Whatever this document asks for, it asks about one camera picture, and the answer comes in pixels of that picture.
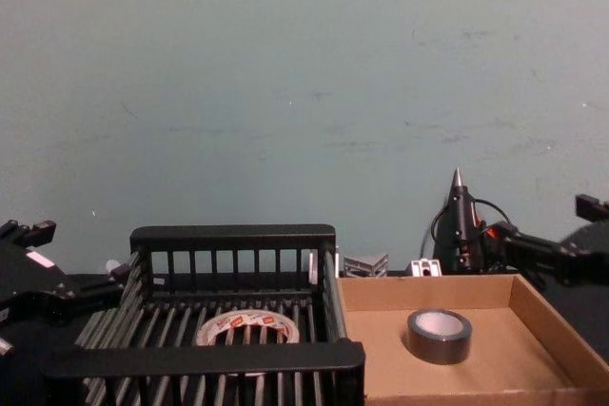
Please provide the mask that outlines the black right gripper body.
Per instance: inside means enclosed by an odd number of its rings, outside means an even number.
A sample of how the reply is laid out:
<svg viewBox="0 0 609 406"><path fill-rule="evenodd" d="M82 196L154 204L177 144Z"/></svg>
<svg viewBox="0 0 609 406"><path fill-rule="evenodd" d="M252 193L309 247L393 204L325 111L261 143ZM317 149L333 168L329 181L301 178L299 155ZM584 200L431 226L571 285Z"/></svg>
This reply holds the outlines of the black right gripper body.
<svg viewBox="0 0 609 406"><path fill-rule="evenodd" d="M608 222L589 223L563 238L560 244L580 253L568 267L565 284L608 284Z"/></svg>

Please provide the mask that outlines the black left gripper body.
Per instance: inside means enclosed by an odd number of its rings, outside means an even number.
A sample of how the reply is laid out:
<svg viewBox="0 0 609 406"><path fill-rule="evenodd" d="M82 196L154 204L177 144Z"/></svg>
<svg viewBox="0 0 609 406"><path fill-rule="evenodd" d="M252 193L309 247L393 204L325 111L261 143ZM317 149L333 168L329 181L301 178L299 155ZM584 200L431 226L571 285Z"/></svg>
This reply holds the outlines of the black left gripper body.
<svg viewBox="0 0 609 406"><path fill-rule="evenodd" d="M1 318L61 315L80 295L77 284L53 261L21 246L1 246Z"/></svg>

